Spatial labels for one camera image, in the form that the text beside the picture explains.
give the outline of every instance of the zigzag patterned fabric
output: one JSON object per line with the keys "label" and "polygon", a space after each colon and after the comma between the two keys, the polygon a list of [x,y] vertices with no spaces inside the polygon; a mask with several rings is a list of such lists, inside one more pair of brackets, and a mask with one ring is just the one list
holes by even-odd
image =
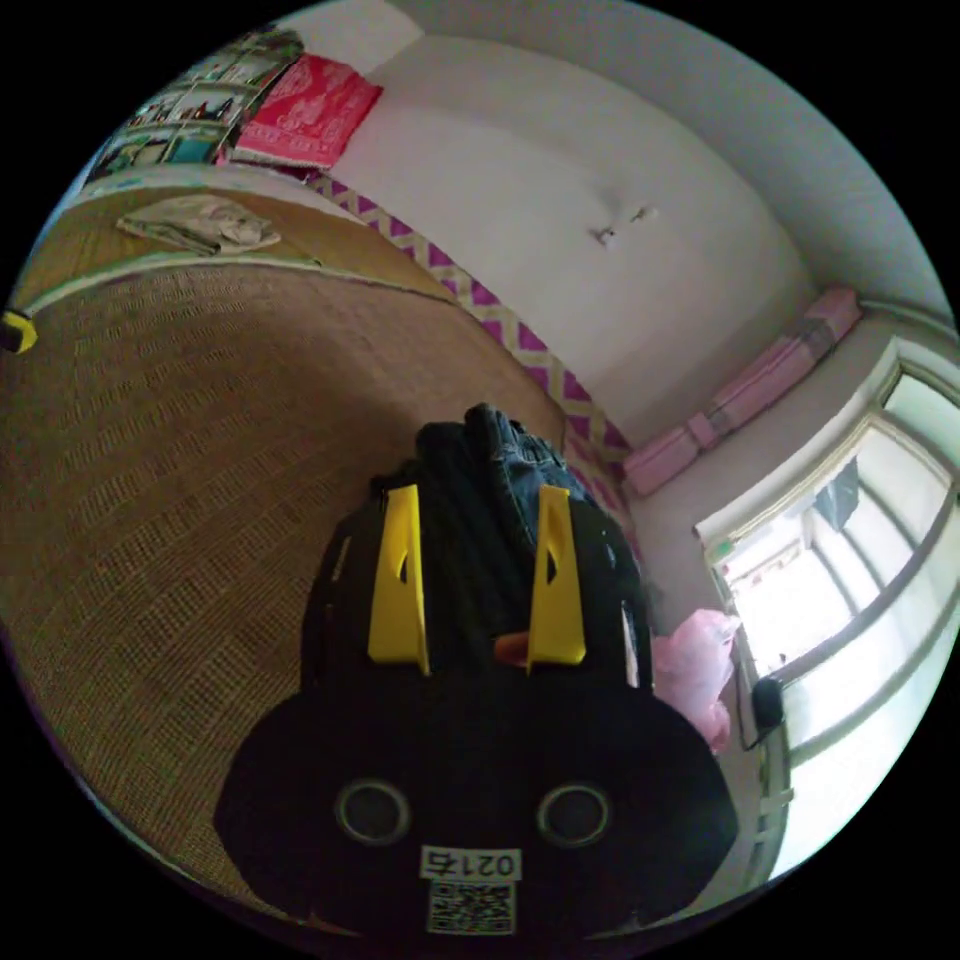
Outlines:
{"label": "zigzag patterned fabric", "polygon": [[454,263],[436,244],[391,216],[373,200],[326,174],[320,175],[311,186],[321,196],[377,230],[439,280],[556,401],[566,414],[572,432],[595,449],[616,480],[623,479],[623,461],[630,453],[630,445],[623,434],[593,402],[573,373],[509,307]]}

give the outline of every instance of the pink quilt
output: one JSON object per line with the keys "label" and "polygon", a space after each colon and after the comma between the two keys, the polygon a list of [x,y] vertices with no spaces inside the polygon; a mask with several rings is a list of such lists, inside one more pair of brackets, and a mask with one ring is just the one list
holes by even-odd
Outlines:
{"label": "pink quilt", "polygon": [[304,54],[244,128],[235,157],[328,170],[382,92],[344,63]]}
{"label": "pink quilt", "polygon": [[648,496],[682,473],[701,453],[766,410],[798,384],[863,315],[856,292],[827,290],[796,329],[780,337],[686,423],[634,451],[624,462],[631,486]]}

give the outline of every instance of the folded cloth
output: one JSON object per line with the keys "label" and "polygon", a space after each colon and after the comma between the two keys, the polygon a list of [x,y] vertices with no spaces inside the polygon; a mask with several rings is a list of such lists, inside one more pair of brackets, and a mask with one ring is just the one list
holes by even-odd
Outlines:
{"label": "folded cloth", "polygon": [[161,200],[117,221],[124,233],[162,240],[185,250],[213,256],[243,253],[280,239],[270,224],[239,203],[212,194],[189,194]]}

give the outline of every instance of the yellow bracket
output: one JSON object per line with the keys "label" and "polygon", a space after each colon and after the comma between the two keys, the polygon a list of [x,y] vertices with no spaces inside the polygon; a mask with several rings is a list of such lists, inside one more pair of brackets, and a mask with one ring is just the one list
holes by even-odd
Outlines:
{"label": "yellow bracket", "polygon": [[387,494],[367,652],[374,663],[416,663],[430,676],[416,486]]}
{"label": "yellow bracket", "polygon": [[535,663],[576,666],[586,653],[570,491],[544,486],[540,488],[527,673]]}
{"label": "yellow bracket", "polygon": [[37,329],[33,321],[16,310],[4,310],[2,340],[3,348],[11,353],[26,353],[37,342]]}

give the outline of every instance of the denim jeans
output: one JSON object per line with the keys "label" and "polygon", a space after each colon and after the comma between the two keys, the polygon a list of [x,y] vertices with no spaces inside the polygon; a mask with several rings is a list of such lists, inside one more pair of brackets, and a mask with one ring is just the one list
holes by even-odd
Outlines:
{"label": "denim jeans", "polygon": [[444,558],[433,569],[461,612],[462,639],[488,655],[492,638],[529,627],[540,487],[595,501],[546,440],[487,404],[463,423],[428,423],[416,450],[372,492],[417,485],[425,555]]}

